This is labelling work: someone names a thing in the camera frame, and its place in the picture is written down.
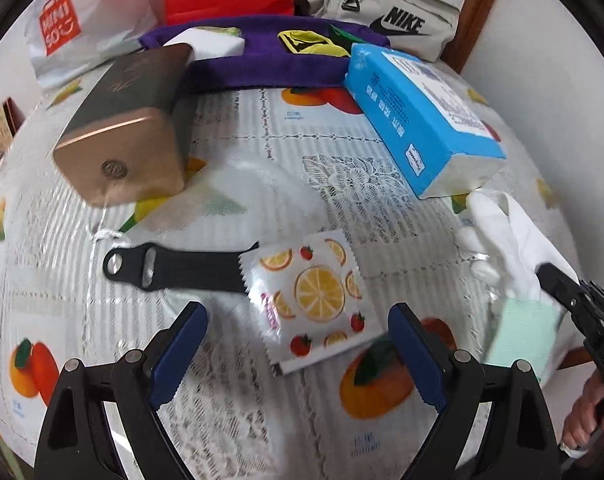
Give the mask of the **person's right hand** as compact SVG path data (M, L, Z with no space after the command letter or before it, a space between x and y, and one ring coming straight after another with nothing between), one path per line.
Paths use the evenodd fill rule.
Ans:
M604 380L595 370L584 384L582 394L571 408L564 421L561 442L572 450L587 445L599 425L596 419L596 406L604 400Z

